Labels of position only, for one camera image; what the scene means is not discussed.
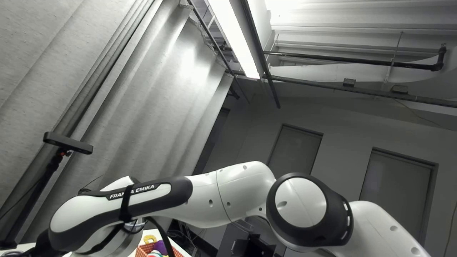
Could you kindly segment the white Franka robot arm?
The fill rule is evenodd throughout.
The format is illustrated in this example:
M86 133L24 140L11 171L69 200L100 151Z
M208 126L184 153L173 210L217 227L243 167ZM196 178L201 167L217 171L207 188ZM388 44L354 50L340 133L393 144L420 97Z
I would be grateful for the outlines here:
M126 255L141 238L134 224L148 217L198 228L260 217L278 241L300 253L430 257L378 204L350 201L307 174L276 177L261 161L143 183L124 175L99 191L83 190L56 210L46 241L51 250L74 257Z

